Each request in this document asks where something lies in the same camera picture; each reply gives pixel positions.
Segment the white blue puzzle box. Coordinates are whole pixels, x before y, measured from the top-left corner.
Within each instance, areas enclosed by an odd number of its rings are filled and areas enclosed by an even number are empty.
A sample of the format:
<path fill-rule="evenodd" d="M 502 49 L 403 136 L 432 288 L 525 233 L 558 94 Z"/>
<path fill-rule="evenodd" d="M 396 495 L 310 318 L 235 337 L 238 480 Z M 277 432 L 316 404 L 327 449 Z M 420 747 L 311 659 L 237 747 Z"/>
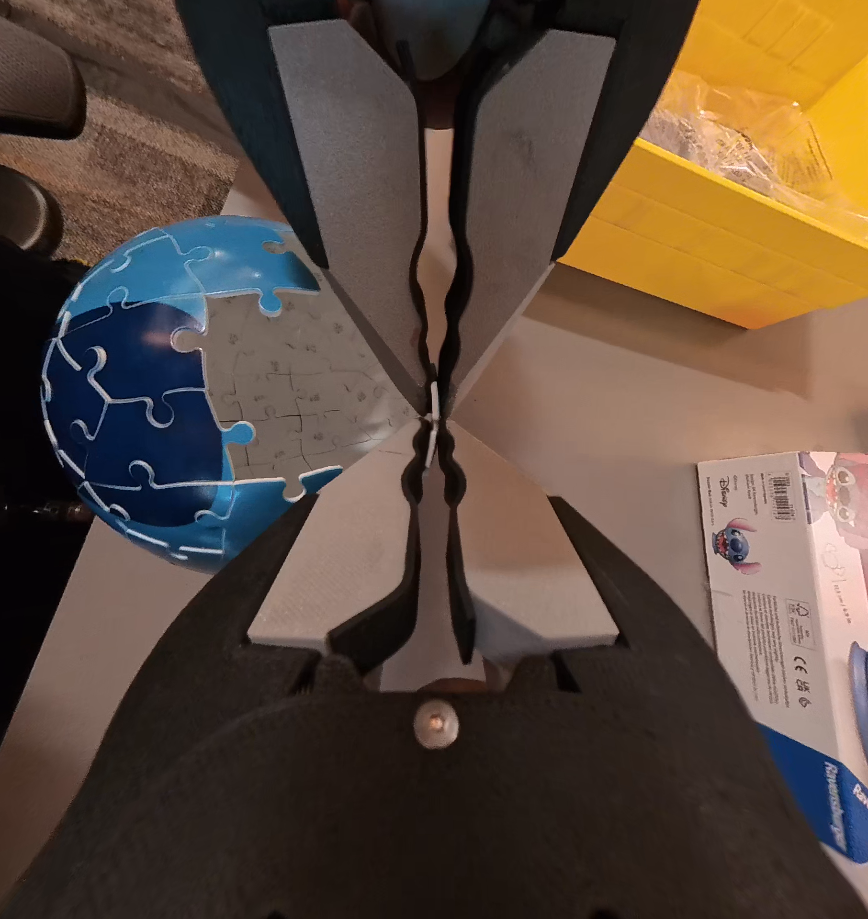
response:
<path fill-rule="evenodd" d="M 697 465 L 717 656 L 818 839 L 868 863 L 868 453 Z"/>

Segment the blue puzzle ball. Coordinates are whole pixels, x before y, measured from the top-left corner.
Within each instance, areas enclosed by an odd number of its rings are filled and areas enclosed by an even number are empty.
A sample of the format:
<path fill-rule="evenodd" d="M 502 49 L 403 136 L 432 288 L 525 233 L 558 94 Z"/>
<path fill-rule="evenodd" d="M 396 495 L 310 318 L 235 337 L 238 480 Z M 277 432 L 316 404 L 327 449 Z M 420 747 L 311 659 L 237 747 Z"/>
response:
<path fill-rule="evenodd" d="M 236 215 L 154 227 L 90 269 L 41 408 L 81 500 L 207 574 L 418 418 L 290 225 Z"/>

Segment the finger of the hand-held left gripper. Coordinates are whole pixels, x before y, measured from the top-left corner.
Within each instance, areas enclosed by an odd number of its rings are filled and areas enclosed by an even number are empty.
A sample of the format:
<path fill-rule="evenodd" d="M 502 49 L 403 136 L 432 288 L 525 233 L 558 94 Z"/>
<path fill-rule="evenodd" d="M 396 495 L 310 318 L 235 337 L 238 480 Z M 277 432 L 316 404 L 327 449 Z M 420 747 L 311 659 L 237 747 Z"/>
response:
<path fill-rule="evenodd" d="M 325 251 L 322 270 L 387 377 L 425 415 L 415 98 L 345 20 L 278 25 L 268 36 Z"/>
<path fill-rule="evenodd" d="M 498 52 L 462 99 L 450 221 L 442 417 L 469 392 L 554 267 L 572 187 L 617 41 L 537 29 Z"/>

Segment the yellow plastic bin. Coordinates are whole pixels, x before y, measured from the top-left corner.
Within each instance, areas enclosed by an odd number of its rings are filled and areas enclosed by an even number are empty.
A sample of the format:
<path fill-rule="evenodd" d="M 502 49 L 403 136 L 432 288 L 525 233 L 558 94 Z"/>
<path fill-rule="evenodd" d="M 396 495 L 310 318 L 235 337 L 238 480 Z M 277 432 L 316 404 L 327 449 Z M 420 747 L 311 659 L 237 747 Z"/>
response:
<path fill-rule="evenodd" d="M 677 70 L 799 103 L 868 203 L 868 2 L 699 2 Z M 641 138 L 562 263 L 750 329 L 868 296 L 868 242 Z"/>

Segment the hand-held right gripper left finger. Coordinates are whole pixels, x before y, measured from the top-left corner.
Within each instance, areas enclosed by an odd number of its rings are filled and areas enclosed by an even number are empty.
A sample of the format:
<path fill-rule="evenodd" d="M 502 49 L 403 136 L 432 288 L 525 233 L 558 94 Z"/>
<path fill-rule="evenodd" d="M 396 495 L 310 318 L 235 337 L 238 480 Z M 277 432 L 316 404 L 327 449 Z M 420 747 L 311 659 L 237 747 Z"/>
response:
<path fill-rule="evenodd" d="M 318 493 L 247 638 L 379 670 L 417 625 L 432 425 L 412 420 Z"/>

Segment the clear plastic bag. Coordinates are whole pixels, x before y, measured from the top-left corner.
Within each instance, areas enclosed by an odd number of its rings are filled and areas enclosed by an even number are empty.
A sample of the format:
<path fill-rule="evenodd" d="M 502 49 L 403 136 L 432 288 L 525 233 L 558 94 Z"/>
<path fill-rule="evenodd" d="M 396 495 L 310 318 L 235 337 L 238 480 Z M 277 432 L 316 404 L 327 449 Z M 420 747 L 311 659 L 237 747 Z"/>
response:
<path fill-rule="evenodd" d="M 799 103 L 677 70 L 640 138 L 750 191 L 868 242 L 858 202 Z"/>

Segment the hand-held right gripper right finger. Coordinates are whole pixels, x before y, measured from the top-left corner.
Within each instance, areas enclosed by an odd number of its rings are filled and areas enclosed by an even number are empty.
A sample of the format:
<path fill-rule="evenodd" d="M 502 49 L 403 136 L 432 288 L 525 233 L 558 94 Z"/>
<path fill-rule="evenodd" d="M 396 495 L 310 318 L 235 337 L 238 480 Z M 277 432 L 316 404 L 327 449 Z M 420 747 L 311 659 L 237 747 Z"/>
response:
<path fill-rule="evenodd" d="M 543 489 L 454 422 L 441 427 L 439 456 L 462 661 L 612 645 L 619 628 Z"/>

